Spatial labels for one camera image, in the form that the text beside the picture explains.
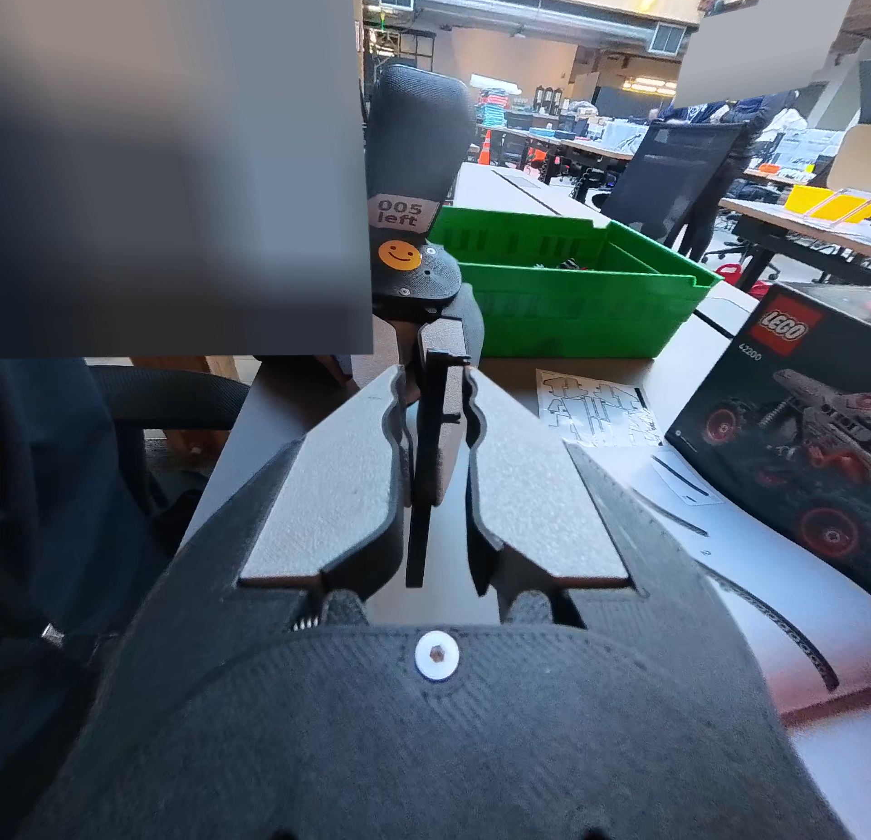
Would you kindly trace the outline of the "background wooden desk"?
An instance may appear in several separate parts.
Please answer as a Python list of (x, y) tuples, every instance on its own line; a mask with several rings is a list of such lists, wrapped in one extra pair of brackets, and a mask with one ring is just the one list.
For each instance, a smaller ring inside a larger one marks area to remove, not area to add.
[(491, 163), (501, 166), (506, 159), (505, 142), (508, 138), (519, 141), (522, 145), (520, 155), (523, 159), (535, 159), (537, 153), (544, 153), (544, 159), (550, 159), (554, 166), (561, 162), (575, 161), (583, 167), (606, 166), (611, 163), (618, 167), (626, 166), (633, 158), (633, 151), (607, 148), (601, 143), (585, 138), (561, 138), (552, 131), (522, 130), (511, 127), (487, 127), (478, 125), (477, 138), (473, 143), (484, 146), (486, 135), (490, 134)]

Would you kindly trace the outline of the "silver ceiling duct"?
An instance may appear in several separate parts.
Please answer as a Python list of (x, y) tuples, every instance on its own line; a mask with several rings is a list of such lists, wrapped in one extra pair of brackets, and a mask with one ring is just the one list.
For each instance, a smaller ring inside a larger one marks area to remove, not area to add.
[(476, 25), (522, 28), (565, 38), (586, 33), (648, 47), (656, 39), (668, 39), (670, 31), (670, 25), (658, 21), (633, 23), (591, 14), (588, 10), (581, 13), (575, 6), (571, 9), (550, 8), (543, 5), (543, 0), (536, 0), (534, 5), (505, 0), (414, 1), (420, 10), (454, 24), (466, 21)]

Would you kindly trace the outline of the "black lego set box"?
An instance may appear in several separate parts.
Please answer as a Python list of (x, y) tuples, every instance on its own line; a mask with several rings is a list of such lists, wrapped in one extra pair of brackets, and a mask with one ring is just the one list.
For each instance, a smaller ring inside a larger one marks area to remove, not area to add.
[(869, 591), (869, 287), (772, 285), (666, 439), (735, 505)]

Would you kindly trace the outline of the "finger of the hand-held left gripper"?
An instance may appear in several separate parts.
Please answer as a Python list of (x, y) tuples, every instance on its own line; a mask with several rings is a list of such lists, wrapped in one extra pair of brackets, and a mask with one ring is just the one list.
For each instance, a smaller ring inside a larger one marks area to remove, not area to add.
[[(430, 349), (447, 350), (455, 354), (467, 354), (471, 364), (480, 363), (484, 347), (484, 318), (475, 301), (473, 288), (461, 286), (455, 299), (432, 323), (420, 327), (418, 331), (417, 381), (420, 391), (423, 386), (423, 364)], [(445, 395), (444, 412), (458, 413), (459, 424), (444, 424), (439, 443), (439, 477), (436, 490), (436, 506), (441, 505), (447, 492), (463, 441), (463, 372), (464, 369), (450, 368)]]
[(404, 395), (408, 405), (416, 403), (421, 395), (417, 381), (418, 326), (406, 321), (388, 322), (373, 318), (374, 377), (387, 369), (400, 367), (404, 371)]

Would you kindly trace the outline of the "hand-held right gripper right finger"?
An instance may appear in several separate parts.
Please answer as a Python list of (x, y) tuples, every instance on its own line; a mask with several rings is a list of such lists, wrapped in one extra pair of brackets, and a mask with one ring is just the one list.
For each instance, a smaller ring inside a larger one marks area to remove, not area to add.
[(465, 377), (466, 543), (479, 595), (630, 584), (565, 444), (478, 368)]

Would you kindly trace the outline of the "person's dark blue clothing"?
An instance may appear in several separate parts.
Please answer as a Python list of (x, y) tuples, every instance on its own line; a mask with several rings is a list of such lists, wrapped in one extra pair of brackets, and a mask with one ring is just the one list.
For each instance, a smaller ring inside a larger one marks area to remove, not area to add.
[(2, 359), (1, 514), (1, 835), (13, 838), (92, 709), (94, 653), (167, 563), (83, 359)]

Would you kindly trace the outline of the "green plastic crate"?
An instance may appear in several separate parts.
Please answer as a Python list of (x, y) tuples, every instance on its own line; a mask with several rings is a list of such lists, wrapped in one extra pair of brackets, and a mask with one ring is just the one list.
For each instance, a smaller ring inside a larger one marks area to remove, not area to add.
[[(431, 240), (484, 318), (484, 357), (653, 358), (723, 279), (619, 222), (444, 208)], [(537, 271), (573, 258), (592, 271)]]

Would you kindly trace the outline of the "lego sticker sheet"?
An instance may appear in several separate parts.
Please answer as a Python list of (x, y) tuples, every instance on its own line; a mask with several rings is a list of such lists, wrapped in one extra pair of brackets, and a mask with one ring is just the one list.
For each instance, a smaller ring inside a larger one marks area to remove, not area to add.
[(586, 448), (647, 448), (664, 437), (641, 387), (537, 369), (539, 419)]

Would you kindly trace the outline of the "open lego instruction booklet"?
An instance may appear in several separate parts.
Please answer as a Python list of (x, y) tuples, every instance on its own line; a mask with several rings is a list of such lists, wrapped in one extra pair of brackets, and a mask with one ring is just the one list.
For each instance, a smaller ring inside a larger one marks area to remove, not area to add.
[(585, 448), (711, 581), (793, 747), (854, 838), (870, 837), (870, 598), (738, 508), (667, 444)]

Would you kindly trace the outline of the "black mesh office chair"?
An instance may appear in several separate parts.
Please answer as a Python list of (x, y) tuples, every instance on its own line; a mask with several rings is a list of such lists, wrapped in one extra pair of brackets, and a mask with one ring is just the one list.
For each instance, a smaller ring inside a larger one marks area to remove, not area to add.
[(742, 130), (741, 124), (650, 126), (601, 213), (672, 246)]

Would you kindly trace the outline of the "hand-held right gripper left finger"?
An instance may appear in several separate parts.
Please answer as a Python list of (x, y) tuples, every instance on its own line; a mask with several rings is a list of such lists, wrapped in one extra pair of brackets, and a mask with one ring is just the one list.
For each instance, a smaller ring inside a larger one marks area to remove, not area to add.
[(245, 586), (371, 598), (403, 559), (405, 371), (393, 365), (311, 429), (242, 567)]

